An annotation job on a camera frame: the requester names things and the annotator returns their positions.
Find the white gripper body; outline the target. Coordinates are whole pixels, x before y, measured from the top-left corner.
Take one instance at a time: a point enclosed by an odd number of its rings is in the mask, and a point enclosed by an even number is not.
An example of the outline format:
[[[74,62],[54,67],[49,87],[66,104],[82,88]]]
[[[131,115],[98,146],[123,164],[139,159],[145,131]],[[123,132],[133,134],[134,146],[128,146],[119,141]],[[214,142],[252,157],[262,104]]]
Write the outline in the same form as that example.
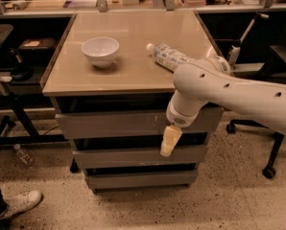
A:
[[[190,127],[197,118],[198,112],[191,115],[180,114],[175,109],[172,103],[168,103],[166,109],[166,118],[169,123],[176,127]]]

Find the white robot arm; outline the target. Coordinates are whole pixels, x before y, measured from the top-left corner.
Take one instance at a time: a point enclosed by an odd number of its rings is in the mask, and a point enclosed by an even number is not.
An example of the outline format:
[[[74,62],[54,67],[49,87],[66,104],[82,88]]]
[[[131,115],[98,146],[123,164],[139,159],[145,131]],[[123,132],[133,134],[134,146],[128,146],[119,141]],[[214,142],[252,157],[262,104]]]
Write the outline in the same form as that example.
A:
[[[202,107],[215,103],[249,116],[286,135],[286,84],[233,77],[221,57],[194,59],[176,67],[175,93],[168,103],[160,154],[170,156],[182,130],[192,125]]]

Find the yellow foam-covered gripper finger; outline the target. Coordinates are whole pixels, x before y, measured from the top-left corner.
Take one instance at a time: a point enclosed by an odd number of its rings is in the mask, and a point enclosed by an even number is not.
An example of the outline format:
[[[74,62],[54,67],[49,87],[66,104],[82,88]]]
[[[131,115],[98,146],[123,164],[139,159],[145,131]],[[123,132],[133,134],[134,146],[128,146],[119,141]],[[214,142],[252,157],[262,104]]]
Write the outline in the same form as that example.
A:
[[[181,135],[182,130],[180,127],[174,125],[165,127],[160,147],[160,154],[165,157],[170,156]]]

